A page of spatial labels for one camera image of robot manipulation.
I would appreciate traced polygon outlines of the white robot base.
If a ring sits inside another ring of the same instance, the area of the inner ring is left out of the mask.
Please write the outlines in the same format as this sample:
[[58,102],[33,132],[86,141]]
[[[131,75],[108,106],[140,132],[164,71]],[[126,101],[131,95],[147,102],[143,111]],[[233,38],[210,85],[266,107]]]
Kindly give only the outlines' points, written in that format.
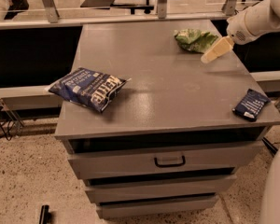
[[280,148],[273,158],[267,176],[259,224],[280,224]]

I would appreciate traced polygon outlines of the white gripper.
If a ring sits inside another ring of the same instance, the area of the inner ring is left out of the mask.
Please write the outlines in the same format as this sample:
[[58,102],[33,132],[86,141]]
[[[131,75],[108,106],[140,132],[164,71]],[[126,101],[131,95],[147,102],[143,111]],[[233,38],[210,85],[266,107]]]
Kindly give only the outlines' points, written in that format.
[[234,43],[244,45],[262,36],[265,32],[265,9],[249,7],[227,19],[227,36],[221,37],[201,57],[210,63],[233,49]]

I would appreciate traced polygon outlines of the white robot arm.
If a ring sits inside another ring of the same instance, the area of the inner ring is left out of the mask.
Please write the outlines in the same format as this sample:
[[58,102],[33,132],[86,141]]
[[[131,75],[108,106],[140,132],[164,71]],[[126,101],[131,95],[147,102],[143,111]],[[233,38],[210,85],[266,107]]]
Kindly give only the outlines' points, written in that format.
[[227,35],[208,49],[201,61],[210,63],[231,51],[235,44],[245,45],[263,35],[280,32],[280,0],[263,0],[227,19]]

